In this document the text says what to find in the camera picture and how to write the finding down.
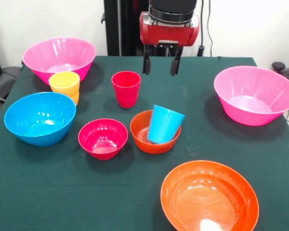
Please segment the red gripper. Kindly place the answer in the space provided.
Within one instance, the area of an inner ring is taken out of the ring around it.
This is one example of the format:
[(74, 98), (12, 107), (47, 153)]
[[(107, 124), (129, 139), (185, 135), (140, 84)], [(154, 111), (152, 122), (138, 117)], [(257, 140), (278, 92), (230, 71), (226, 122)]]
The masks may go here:
[(177, 75), (183, 47), (192, 46), (199, 32), (199, 18), (193, 15), (190, 22), (180, 25), (169, 25), (154, 21), (148, 12), (140, 14), (140, 39), (144, 44), (142, 73), (149, 75), (151, 70), (150, 45), (170, 44), (179, 46), (171, 62), (170, 74)]

